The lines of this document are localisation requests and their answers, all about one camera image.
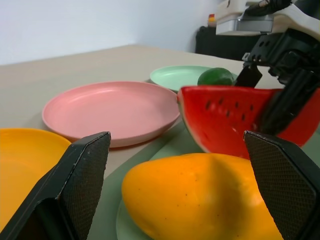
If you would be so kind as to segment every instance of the red watermelon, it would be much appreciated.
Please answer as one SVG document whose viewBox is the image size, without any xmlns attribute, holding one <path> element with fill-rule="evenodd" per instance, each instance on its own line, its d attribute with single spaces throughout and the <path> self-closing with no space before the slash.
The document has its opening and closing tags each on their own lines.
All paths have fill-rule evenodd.
<svg viewBox="0 0 320 240">
<path fill-rule="evenodd" d="M 234 86 L 186 86 L 178 92 L 181 115 L 190 134 L 207 153 L 249 159 L 243 141 L 245 130 L 257 131 L 269 100 L 281 89 Z M 304 145 L 320 121 L 317 90 L 299 115 L 278 137 Z"/>
</svg>

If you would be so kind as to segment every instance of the yellow plate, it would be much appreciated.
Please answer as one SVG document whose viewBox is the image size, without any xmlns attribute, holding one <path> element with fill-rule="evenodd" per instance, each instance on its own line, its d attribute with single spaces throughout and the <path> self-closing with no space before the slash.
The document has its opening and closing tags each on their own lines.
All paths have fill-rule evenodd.
<svg viewBox="0 0 320 240">
<path fill-rule="evenodd" d="M 0 232 L 37 181 L 55 166 L 71 143 L 32 128 L 0 129 Z"/>
</svg>

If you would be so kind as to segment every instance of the yellow mango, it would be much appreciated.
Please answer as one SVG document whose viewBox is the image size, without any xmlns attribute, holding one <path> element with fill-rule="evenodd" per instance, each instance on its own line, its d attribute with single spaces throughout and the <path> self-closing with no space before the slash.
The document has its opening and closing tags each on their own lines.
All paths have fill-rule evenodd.
<svg viewBox="0 0 320 240">
<path fill-rule="evenodd" d="M 124 204 L 154 240 L 282 240 L 247 159 L 193 153 L 143 162 L 122 183 Z"/>
</svg>

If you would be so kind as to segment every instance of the white wall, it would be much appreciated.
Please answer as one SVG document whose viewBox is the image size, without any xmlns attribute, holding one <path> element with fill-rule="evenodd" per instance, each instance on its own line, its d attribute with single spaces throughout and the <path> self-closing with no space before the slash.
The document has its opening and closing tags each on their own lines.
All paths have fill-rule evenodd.
<svg viewBox="0 0 320 240">
<path fill-rule="evenodd" d="M 217 0 L 0 0 L 0 65 L 128 44 L 193 51 Z"/>
</svg>

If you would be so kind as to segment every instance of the table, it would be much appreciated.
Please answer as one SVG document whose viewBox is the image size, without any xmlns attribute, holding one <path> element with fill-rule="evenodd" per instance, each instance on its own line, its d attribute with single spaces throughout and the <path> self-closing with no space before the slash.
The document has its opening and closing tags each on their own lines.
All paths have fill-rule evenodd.
<svg viewBox="0 0 320 240">
<path fill-rule="evenodd" d="M 128 45 L 89 53 L 62 56 L 32 62 L 0 66 L 0 128 L 37 128 L 47 130 L 42 122 L 42 108 L 52 97 L 86 84 L 109 81 L 148 81 L 150 73 L 170 65 L 221 67 L 238 74 L 243 62 L 156 47 Z M 282 88 L 259 67 L 263 74 L 257 88 Z M 307 144 L 311 158 L 319 158 L 315 133 Z M 150 142 L 111 149 L 104 178 Z"/>
</svg>

